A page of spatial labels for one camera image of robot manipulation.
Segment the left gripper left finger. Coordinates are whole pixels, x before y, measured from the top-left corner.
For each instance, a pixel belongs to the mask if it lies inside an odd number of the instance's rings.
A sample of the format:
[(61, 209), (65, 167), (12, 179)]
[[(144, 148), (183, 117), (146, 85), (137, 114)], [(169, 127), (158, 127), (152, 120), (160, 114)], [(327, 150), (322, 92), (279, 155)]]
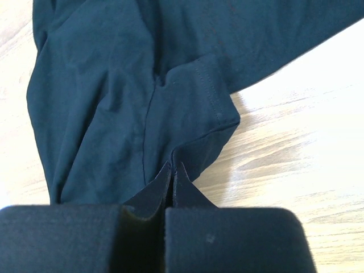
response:
[(161, 272), (171, 166), (124, 204), (1, 210), (2, 272)]

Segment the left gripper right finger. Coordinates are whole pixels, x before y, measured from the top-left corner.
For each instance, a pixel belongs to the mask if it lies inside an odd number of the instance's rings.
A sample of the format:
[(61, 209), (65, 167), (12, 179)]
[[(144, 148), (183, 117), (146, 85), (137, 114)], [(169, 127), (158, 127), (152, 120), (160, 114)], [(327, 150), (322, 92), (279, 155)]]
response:
[(218, 208), (190, 181), (173, 178), (165, 216), (167, 272), (315, 272), (303, 227), (283, 208)]

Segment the black t-shirt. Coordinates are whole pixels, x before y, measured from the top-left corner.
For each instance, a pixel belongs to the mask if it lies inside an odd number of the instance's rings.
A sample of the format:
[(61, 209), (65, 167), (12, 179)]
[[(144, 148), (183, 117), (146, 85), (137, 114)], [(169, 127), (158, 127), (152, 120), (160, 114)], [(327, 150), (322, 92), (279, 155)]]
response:
[(34, 1), (51, 203), (124, 203), (164, 165), (197, 179), (239, 125), (232, 93), (362, 18), (362, 1)]

